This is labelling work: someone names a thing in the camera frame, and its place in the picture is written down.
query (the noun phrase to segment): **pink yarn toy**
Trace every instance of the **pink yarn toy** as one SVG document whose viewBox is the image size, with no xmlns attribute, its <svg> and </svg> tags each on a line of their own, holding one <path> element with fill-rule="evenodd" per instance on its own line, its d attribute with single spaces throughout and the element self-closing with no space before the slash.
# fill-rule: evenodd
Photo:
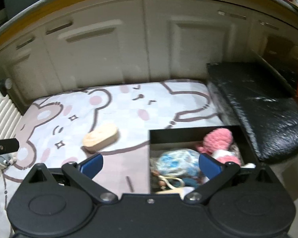
<svg viewBox="0 0 298 238">
<path fill-rule="evenodd" d="M 226 162 L 234 162 L 238 165 L 241 165 L 241 161 L 235 156 L 221 156 L 218 157 L 216 160 L 218 160 L 218 162 L 221 162 L 222 164 L 225 164 Z"/>
<path fill-rule="evenodd" d="M 228 150 L 229 146 L 233 142 L 233 136 L 229 129 L 218 128 L 207 134 L 202 142 L 196 145 L 196 149 L 200 153 L 207 153 L 212 155 L 212 153 L 218 149 Z"/>
</svg>

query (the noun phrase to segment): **star pattern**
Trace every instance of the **star pattern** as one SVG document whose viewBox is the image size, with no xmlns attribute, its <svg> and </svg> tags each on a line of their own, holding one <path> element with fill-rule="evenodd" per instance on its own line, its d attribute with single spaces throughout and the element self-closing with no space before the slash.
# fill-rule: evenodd
<svg viewBox="0 0 298 238">
<path fill-rule="evenodd" d="M 71 117 L 69 117 L 68 119 L 70 119 L 71 121 L 74 121 L 75 119 L 77 119 L 78 117 L 75 115 L 72 115 Z"/>
<path fill-rule="evenodd" d="M 55 143 L 54 145 L 57 147 L 57 149 L 59 149 L 62 146 L 65 146 L 65 144 L 63 143 L 62 140 L 60 142 L 58 142 L 58 143 Z"/>
</svg>

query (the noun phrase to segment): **pink cheek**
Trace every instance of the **pink cheek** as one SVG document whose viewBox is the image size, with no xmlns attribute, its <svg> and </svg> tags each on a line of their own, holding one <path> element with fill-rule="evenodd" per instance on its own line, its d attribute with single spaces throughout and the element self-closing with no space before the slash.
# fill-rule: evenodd
<svg viewBox="0 0 298 238">
<path fill-rule="evenodd" d="M 71 110 L 72 110 L 72 106 L 65 107 L 65 109 L 63 111 L 63 115 L 68 115 Z"/>
<path fill-rule="evenodd" d="M 149 120 L 149 114 L 148 114 L 147 110 L 145 110 L 145 109 L 139 109 L 137 113 L 138 113 L 138 116 L 142 120 L 144 120 L 144 121 L 148 121 Z"/>
<path fill-rule="evenodd" d="M 77 159 L 77 157 L 74 157 L 74 156 L 73 156 L 73 157 L 70 157 L 70 158 L 68 158 L 68 159 L 65 159 L 65 160 L 62 162 L 61 166 L 64 165 L 64 164 L 66 164 L 66 163 L 68 163 L 68 162 L 71 162 L 71 161 L 77 162 L 78 159 Z"/>
<path fill-rule="evenodd" d="M 90 98 L 90 104 L 96 106 L 102 102 L 102 98 L 100 96 L 93 96 Z"/>
<path fill-rule="evenodd" d="M 129 92 L 128 86 L 120 86 L 119 89 L 120 89 L 121 93 L 128 93 Z"/>
<path fill-rule="evenodd" d="M 45 163 L 45 161 L 48 159 L 49 155 L 50 155 L 51 150 L 50 149 L 45 149 L 45 151 L 42 154 L 41 157 L 41 163 Z"/>
</svg>

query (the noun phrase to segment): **blue gripper pad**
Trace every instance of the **blue gripper pad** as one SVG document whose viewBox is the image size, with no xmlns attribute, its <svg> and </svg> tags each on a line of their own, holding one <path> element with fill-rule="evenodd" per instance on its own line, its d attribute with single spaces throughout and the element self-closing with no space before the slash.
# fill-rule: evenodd
<svg viewBox="0 0 298 238">
<path fill-rule="evenodd" d="M 199 157 L 199 167 L 207 178 L 212 179 L 223 171 L 225 165 L 208 154 L 202 153 Z"/>
<path fill-rule="evenodd" d="M 79 164 L 79 171 L 93 179 L 103 168 L 104 159 L 101 154 L 95 154 Z"/>
</svg>

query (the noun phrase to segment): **storage box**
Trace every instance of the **storage box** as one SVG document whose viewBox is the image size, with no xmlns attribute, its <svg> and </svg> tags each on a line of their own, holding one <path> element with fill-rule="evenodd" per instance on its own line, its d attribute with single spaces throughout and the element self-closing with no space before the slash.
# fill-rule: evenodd
<svg viewBox="0 0 298 238">
<path fill-rule="evenodd" d="M 195 144 L 201 142 L 205 135 L 218 128 L 227 128 L 233 134 L 233 139 L 239 148 L 241 159 L 244 164 L 258 164 L 258 159 L 251 149 L 248 140 L 240 126 L 211 126 L 183 129 L 150 130 L 150 158 L 157 158 L 166 150 L 172 149 L 195 149 Z"/>
</svg>

